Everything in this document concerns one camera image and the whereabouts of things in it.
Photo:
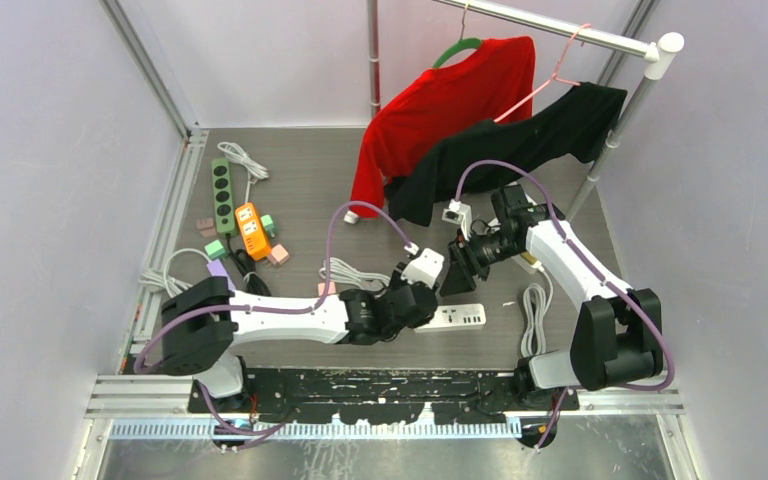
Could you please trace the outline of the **pink plug adapter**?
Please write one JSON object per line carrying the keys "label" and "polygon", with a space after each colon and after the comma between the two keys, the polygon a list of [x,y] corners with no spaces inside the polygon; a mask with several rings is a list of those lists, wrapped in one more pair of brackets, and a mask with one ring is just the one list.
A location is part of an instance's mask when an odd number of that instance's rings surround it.
{"label": "pink plug adapter", "polygon": [[267,255],[267,259],[275,267],[280,267],[285,264],[289,258],[289,251],[281,244],[274,245]]}
{"label": "pink plug adapter", "polygon": [[213,218],[197,219],[196,228],[199,234],[204,238],[213,238],[217,236],[216,225]]}

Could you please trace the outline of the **orange power strip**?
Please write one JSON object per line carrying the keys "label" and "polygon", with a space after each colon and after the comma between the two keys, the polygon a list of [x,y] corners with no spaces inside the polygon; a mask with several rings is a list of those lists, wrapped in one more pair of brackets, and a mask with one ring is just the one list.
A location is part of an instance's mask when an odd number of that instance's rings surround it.
{"label": "orange power strip", "polygon": [[255,261],[265,259],[272,250],[269,236],[253,203],[247,202],[234,212],[246,253]]}

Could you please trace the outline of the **white strip with USB ports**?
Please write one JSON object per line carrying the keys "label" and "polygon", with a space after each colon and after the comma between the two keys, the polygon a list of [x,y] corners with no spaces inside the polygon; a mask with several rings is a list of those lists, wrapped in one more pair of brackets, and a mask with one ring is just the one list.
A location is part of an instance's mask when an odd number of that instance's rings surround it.
{"label": "white strip with USB ports", "polygon": [[424,325],[415,327],[415,332],[453,332],[481,329],[487,323],[482,304],[442,305]]}

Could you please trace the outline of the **teal green plug adapter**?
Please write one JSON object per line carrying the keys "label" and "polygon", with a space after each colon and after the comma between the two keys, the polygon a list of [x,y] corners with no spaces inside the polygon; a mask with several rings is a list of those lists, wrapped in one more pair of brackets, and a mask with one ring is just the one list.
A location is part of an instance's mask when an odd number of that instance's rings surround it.
{"label": "teal green plug adapter", "polygon": [[205,245],[204,252],[210,261],[218,260],[228,255],[226,246],[220,240],[213,240]]}

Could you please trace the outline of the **white power strip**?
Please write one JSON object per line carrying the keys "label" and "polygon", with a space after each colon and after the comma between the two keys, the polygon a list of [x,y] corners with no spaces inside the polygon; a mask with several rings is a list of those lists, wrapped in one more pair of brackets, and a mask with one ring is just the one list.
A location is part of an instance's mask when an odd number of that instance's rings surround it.
{"label": "white power strip", "polygon": [[544,271],[542,262],[529,252],[514,255],[512,260],[529,274],[536,274]]}

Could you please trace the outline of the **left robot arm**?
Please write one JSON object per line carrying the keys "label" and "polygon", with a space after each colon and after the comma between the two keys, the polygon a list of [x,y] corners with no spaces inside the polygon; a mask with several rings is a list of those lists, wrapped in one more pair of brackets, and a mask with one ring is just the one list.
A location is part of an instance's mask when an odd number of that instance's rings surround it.
{"label": "left robot arm", "polygon": [[231,347],[279,340],[373,345],[391,339],[433,318],[441,270],[439,263],[399,264],[381,295],[348,289],[317,300],[252,295],[231,290],[224,277],[206,278],[163,305],[156,336],[162,346],[159,370],[194,377],[217,405],[240,412],[252,388]]}

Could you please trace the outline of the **green power strip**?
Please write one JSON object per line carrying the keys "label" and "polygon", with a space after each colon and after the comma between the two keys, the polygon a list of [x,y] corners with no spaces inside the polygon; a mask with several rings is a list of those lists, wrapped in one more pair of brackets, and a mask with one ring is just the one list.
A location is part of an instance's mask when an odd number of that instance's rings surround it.
{"label": "green power strip", "polygon": [[211,184],[216,230],[222,236],[236,235],[238,228],[234,219],[233,187],[227,158],[211,161]]}

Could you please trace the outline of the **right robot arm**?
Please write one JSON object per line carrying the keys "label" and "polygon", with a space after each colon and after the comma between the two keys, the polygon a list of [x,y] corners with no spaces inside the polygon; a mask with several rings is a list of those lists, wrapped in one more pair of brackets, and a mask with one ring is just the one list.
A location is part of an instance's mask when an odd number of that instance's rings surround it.
{"label": "right robot arm", "polygon": [[496,190],[491,203],[496,225],[473,233],[464,224],[448,244],[441,295],[472,292],[488,279],[492,265],[528,253],[578,312],[568,349],[524,354],[515,370],[518,403],[537,411],[552,400],[554,388],[596,391],[659,375],[665,360],[657,295],[607,270],[578,242],[557,207],[533,203],[518,186]]}

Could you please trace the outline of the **purple power strip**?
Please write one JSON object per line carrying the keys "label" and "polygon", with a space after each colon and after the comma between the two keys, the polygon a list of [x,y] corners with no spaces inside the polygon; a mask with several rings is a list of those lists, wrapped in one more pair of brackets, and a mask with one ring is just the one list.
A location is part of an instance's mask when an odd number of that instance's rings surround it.
{"label": "purple power strip", "polygon": [[230,274],[228,273],[227,269],[225,268],[223,262],[221,259],[217,258],[214,260],[209,261],[206,264],[208,272],[214,276],[214,277],[223,277],[228,284],[228,288],[230,290],[235,289],[235,285],[231,279]]}

